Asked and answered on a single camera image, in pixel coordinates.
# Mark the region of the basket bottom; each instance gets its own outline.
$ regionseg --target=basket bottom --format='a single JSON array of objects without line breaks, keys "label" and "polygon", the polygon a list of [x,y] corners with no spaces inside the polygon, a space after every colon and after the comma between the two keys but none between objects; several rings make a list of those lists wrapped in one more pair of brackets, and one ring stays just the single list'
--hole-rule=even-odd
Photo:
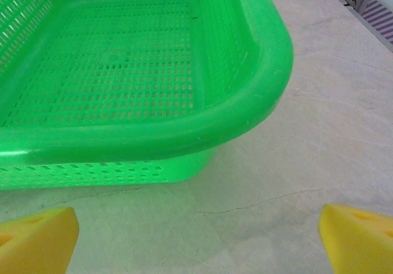
[{"label": "basket bottom", "polygon": [[61,10],[16,73],[2,127],[145,123],[203,107],[192,0],[88,0]]},{"label": "basket bottom", "polygon": [[179,182],[199,173],[213,149],[173,159],[0,168],[0,190]]}]

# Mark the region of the yellow sponge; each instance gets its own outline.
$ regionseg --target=yellow sponge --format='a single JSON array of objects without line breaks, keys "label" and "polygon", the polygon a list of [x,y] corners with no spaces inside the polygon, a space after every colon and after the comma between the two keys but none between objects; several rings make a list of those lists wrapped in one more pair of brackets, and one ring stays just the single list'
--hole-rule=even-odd
[{"label": "yellow sponge", "polygon": [[55,208],[0,224],[0,273],[65,273],[78,239],[72,208]]},{"label": "yellow sponge", "polygon": [[326,205],[319,233],[336,274],[393,274],[393,218]]}]

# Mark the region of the marble floor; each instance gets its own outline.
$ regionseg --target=marble floor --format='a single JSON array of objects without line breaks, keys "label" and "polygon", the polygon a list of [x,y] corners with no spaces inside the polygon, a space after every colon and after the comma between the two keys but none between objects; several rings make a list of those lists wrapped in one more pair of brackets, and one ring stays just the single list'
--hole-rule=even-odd
[{"label": "marble floor", "polygon": [[325,203],[393,215],[393,54],[337,0],[274,0],[295,45],[273,115],[178,184],[0,192],[0,220],[72,206],[68,273],[331,273]]}]

